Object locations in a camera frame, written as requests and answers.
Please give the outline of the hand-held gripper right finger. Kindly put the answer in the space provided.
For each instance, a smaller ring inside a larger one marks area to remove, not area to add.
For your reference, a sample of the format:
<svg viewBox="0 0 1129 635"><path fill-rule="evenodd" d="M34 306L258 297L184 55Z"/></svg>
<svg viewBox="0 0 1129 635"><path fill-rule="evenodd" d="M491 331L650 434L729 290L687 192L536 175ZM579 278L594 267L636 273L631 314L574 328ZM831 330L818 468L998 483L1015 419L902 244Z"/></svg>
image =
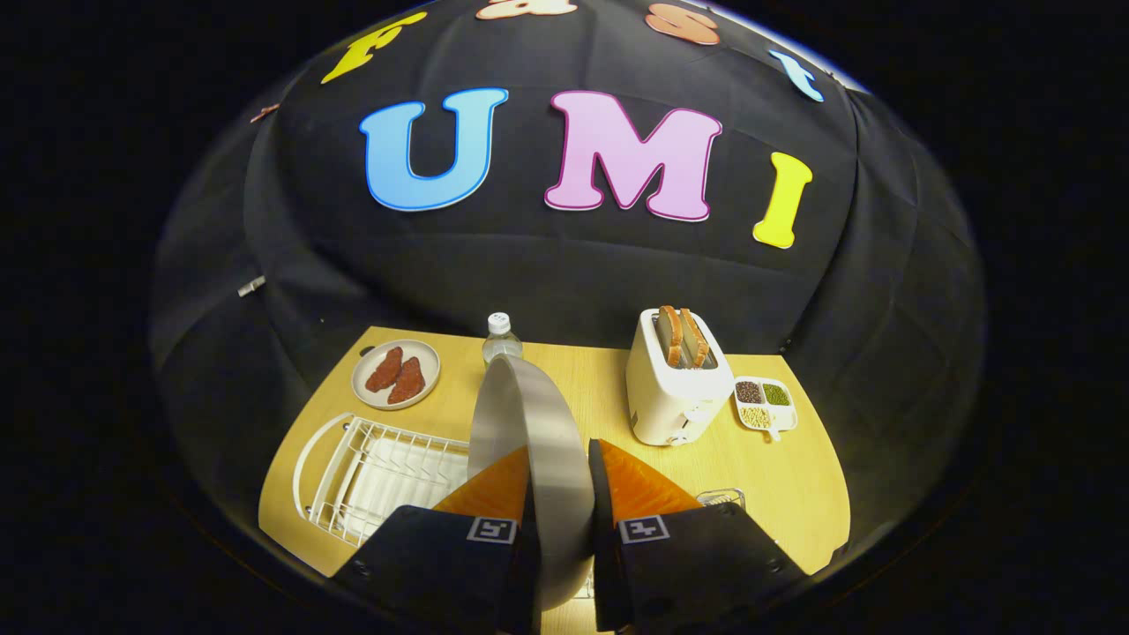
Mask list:
<svg viewBox="0 0 1129 635"><path fill-rule="evenodd" d="M588 462L598 630L742 632L806 579L739 503L703 504L609 441Z"/></svg>

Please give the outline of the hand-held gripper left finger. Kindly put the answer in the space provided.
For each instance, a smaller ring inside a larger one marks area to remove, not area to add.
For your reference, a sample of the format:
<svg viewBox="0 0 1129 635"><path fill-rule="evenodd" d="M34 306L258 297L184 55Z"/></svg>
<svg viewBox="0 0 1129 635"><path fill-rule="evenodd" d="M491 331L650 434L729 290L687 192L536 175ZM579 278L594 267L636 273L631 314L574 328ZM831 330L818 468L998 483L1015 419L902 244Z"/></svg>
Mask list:
<svg viewBox="0 0 1129 635"><path fill-rule="evenodd" d="M383 634L537 634L540 543L526 446L434 508L403 505L338 571Z"/></svg>

